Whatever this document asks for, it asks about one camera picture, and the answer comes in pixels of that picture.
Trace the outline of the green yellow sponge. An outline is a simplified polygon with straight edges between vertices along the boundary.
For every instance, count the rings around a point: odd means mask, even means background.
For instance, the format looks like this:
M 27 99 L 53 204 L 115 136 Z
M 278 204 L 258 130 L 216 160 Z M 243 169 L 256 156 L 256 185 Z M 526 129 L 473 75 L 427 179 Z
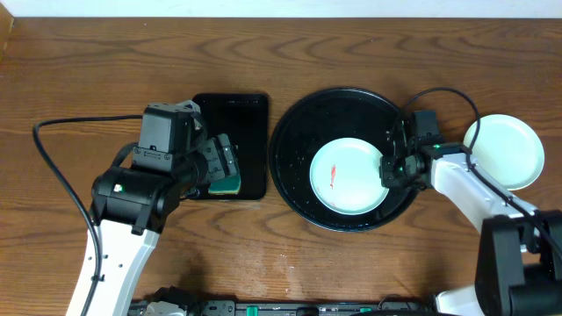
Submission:
M 208 188 L 209 195 L 237 195 L 241 189 L 241 176 L 236 174 L 212 183 Z

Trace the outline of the light blue plate with stain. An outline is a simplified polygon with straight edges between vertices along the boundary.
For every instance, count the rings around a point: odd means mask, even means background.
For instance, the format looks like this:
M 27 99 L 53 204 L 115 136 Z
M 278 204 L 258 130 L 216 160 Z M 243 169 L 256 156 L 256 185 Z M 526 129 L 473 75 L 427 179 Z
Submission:
M 314 155 L 309 180 L 314 195 L 333 212 L 357 216 L 374 210 L 389 190 L 381 184 L 382 153 L 356 138 L 332 140 Z

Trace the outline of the pale green plate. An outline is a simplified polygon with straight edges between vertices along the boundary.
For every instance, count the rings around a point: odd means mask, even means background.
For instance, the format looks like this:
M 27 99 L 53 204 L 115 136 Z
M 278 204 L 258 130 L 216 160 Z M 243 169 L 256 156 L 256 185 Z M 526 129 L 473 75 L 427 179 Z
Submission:
M 474 150 L 543 151 L 542 141 L 536 132 L 522 120 L 505 115 L 487 115 L 480 120 L 479 135 Z

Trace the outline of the yellow plate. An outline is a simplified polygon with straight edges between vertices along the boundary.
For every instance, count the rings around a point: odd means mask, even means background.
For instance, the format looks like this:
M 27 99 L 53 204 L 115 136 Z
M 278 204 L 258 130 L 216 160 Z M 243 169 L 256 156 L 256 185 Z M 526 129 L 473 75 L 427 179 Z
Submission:
M 508 190 L 533 184 L 544 168 L 544 152 L 536 150 L 474 150 L 478 165 Z

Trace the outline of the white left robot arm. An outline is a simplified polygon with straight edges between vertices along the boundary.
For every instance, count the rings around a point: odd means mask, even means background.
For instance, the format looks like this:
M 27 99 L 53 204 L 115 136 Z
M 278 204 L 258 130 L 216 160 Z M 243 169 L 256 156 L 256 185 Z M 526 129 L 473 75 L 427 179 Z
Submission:
M 69 315 L 127 314 L 166 218 L 199 187 L 240 172 L 224 133 L 201 143 L 169 171 L 121 165 L 129 154 L 150 153 L 135 142 L 123 146 L 94 182 L 90 208 L 94 232 L 87 240 Z

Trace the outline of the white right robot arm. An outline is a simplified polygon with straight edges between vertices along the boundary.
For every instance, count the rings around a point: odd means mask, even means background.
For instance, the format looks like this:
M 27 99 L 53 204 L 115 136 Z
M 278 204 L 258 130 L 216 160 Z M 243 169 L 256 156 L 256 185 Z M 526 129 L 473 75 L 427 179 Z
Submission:
M 502 187 L 460 143 L 413 137 L 382 157 L 389 189 L 433 189 L 480 233 L 473 285 L 435 297 L 450 315 L 559 315 L 561 213 L 541 212 Z

